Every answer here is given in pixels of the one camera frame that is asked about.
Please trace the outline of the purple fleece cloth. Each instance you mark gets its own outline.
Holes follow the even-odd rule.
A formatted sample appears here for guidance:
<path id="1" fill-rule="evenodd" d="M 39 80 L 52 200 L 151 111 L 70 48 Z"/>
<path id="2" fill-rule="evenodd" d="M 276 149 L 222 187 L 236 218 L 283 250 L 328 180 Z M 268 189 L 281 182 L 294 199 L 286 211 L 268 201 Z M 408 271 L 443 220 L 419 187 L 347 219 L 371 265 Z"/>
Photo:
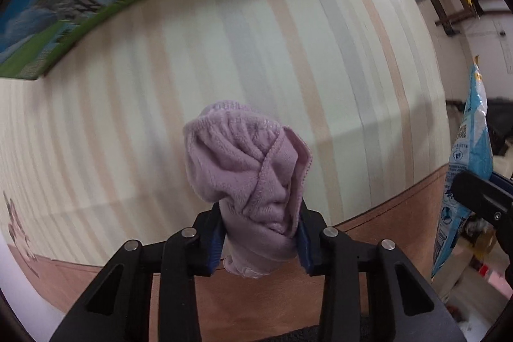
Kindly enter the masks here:
<path id="1" fill-rule="evenodd" d="M 183 129 L 189 184 L 220 207 L 229 253 L 224 268 L 259 279 L 296 256 L 294 240 L 312 163 L 289 127 L 234 101 L 204 108 Z"/>

